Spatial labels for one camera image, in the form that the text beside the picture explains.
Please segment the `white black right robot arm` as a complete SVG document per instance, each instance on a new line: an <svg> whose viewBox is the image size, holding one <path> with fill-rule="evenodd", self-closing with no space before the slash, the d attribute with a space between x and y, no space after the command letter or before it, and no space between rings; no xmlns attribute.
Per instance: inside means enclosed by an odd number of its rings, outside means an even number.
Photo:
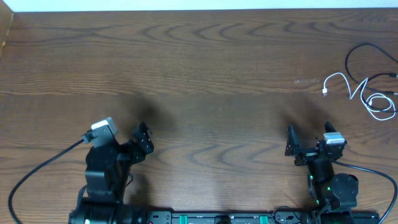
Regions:
<svg viewBox="0 0 398 224"><path fill-rule="evenodd" d="M358 204L359 180L351 174L337 174L333 169L333 163L343 156L347 143L330 122L325 123L323 139L310 148L300 145L293 126L287 128L285 155L294 158L295 166L308 168L311 195L320 206L332 211Z"/></svg>

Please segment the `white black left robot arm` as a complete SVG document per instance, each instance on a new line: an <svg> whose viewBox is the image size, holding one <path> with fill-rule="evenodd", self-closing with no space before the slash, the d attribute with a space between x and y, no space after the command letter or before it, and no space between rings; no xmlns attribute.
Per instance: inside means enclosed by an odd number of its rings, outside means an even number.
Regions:
<svg viewBox="0 0 398 224"><path fill-rule="evenodd" d="M82 135L93 146L86 156L86 185L78 193L76 209L69 214L68 223L147 223L148 214L123 202L131 182L131 166L153 153L154 145L146 123L133 131L133 138L123 144L116 140L118 130L112 118L91 125Z"/></svg>

